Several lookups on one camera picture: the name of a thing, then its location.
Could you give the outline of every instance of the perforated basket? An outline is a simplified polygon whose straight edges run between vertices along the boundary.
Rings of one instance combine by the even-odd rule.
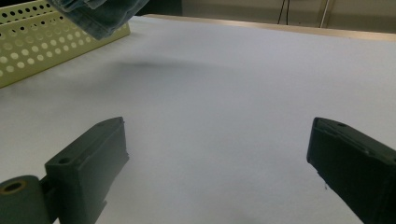
[[[45,1],[0,8],[0,88],[122,38],[97,41]]]

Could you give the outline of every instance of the black cable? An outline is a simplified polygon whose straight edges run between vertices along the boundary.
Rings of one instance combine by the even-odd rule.
[[[289,25],[289,5],[290,0],[288,0],[288,9],[286,9],[286,24]]]
[[[280,23],[280,18],[282,17],[283,6],[285,6],[285,1],[286,1],[286,0],[283,0],[283,3],[282,3],[282,8],[280,9],[279,19],[277,19],[277,24],[279,24],[279,23]]]

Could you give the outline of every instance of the folded clothing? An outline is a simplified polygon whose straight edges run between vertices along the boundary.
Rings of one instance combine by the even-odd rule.
[[[82,30],[100,40],[132,18],[149,0],[47,0]]]

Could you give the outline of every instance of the gray wall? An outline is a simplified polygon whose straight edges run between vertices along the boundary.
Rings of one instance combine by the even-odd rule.
[[[183,15],[277,23],[283,0],[183,0]],[[318,27],[325,0],[290,0],[289,24]],[[396,33],[396,0],[332,0],[324,27]],[[286,6],[281,23],[286,21]]]

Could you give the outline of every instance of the basket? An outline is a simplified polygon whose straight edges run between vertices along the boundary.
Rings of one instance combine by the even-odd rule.
[[[95,40],[43,0],[0,8],[0,88],[131,33]]]

